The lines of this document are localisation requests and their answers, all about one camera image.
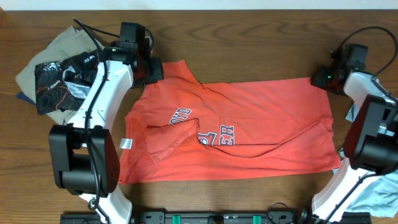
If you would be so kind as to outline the red printed t-shirt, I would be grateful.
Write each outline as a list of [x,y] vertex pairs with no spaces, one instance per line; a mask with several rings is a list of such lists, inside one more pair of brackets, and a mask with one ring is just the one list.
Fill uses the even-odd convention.
[[340,165],[324,90],[308,78],[202,84],[185,61],[163,65],[125,118],[122,184],[251,179]]

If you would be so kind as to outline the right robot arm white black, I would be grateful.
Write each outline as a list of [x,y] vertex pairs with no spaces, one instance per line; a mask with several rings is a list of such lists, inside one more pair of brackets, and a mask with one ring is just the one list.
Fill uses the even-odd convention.
[[343,143],[344,159],[326,187],[312,198],[305,223],[339,223],[348,206],[382,175],[397,170],[397,98],[358,68],[322,66],[313,86],[344,93],[358,113]]

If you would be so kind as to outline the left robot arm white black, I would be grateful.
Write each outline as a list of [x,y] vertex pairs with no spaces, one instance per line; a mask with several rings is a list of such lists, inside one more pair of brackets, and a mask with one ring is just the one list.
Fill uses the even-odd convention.
[[55,183],[77,195],[99,217],[98,223],[132,223],[133,204],[118,185],[120,163],[111,130],[128,89],[163,78],[152,44],[117,41],[99,52],[95,80],[67,124],[55,125],[49,146]]

